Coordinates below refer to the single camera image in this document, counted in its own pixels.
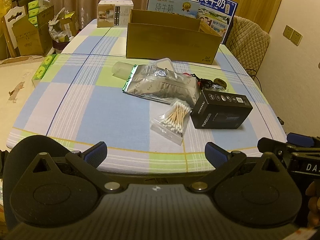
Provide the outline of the person's right hand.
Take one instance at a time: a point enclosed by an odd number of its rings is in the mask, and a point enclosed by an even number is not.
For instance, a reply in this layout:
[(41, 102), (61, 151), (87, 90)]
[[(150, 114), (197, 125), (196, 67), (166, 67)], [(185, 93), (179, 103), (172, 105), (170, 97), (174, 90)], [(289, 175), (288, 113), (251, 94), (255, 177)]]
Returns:
[(316, 196), (316, 185), (313, 181), (306, 189), (305, 194), (310, 197), (308, 202), (308, 227), (314, 228), (319, 226), (319, 197)]

